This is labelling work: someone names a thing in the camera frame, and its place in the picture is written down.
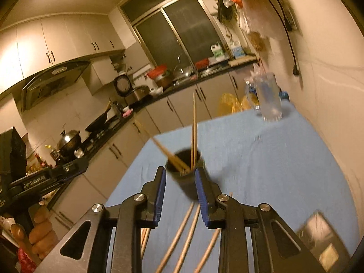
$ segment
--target bottle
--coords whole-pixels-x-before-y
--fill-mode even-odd
[[[39,162],[39,164],[40,164],[41,168],[48,167],[48,163],[47,163],[45,160],[43,160],[43,159],[42,159],[42,158],[38,155],[38,153],[36,153],[34,156],[37,158],[37,160],[38,160],[38,162]]]

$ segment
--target range hood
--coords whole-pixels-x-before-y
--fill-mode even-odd
[[[89,61],[72,61],[37,74],[21,91],[22,111],[29,110],[45,98],[76,83],[89,64]]]

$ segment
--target black cup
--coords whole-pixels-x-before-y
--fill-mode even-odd
[[[181,159],[187,165],[191,165],[191,149],[183,149],[175,155]],[[204,167],[205,162],[201,158],[201,153],[197,151],[197,159],[195,169],[198,167]],[[183,192],[186,196],[192,200],[198,200],[197,191],[196,191],[196,184],[195,184],[195,172],[194,169],[191,172],[186,174],[181,174],[177,169],[173,166],[170,160],[167,160],[166,163],[166,171],[170,173],[172,178],[179,184]]]

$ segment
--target frying pan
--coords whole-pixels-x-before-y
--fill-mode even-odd
[[[87,126],[85,131],[92,133],[96,130],[102,129],[103,126],[105,125],[105,122],[107,120],[107,113],[110,111],[110,109],[111,109],[111,101],[108,102],[105,112],[99,117],[97,117],[97,119],[93,121],[89,126]]]

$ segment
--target blue gripper pad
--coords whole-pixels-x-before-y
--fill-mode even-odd
[[[202,220],[205,223],[205,226],[208,227],[210,224],[209,205],[207,203],[206,194],[203,189],[203,184],[198,169],[195,170],[195,183],[196,183],[198,202],[200,204],[200,209],[201,209]]]
[[[154,217],[153,222],[156,227],[158,227],[158,223],[161,220],[162,214],[162,206],[163,206],[163,199],[164,199],[164,191],[166,189],[166,169],[163,168],[161,183],[159,184],[159,189],[157,193],[157,199],[154,203]]]

